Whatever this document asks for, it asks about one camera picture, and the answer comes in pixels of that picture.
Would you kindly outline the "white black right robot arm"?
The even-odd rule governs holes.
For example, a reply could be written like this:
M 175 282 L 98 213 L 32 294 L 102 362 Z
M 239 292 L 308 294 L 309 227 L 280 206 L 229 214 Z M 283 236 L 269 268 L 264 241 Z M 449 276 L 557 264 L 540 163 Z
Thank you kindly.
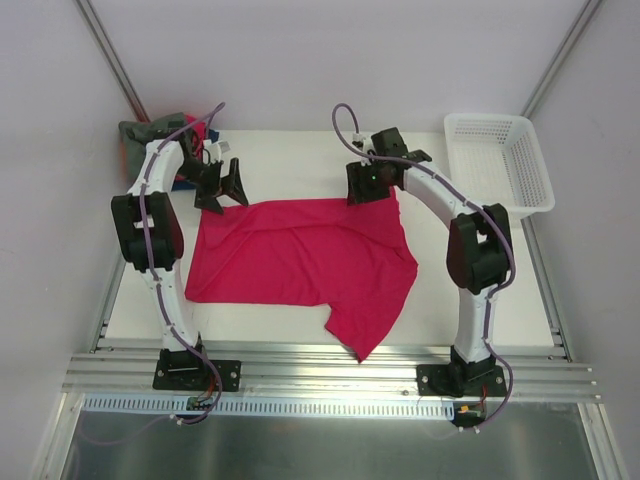
M 448 229 L 446 268 L 459 291 L 458 330 L 448 363 L 417 366 L 420 395 L 508 397 L 510 371 L 492 346 L 493 304 L 515 273 L 506 209 L 468 199 L 426 152 L 409 150 L 397 128 L 370 137 L 355 132 L 346 146 L 358 157 L 346 167 L 349 204 L 382 200 L 399 188 Z

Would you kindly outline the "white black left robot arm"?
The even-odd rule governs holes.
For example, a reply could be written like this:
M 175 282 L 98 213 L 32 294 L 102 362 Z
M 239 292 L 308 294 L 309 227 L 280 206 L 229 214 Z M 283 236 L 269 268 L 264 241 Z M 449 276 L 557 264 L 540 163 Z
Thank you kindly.
M 207 358 L 201 334 L 189 312 L 182 282 L 184 235 L 170 192 L 180 176 L 195 186 L 194 207 L 223 214 L 219 199 L 228 197 L 247 207 L 240 160 L 223 155 L 226 142 L 203 142 L 202 159 L 193 151 L 187 127 L 145 146 L 140 172 L 126 194 L 111 200 L 111 213 L 124 260 L 143 278 L 162 328 L 158 370 L 161 379 L 177 377 L 199 388 L 216 367 Z

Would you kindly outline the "crimson pink t shirt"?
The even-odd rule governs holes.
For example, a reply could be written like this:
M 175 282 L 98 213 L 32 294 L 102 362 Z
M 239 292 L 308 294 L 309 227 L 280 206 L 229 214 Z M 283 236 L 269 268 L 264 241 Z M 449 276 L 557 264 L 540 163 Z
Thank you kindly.
M 203 212 L 186 281 L 196 303 L 330 309 L 326 330 L 363 362 L 418 275 L 395 196 L 274 200 Z

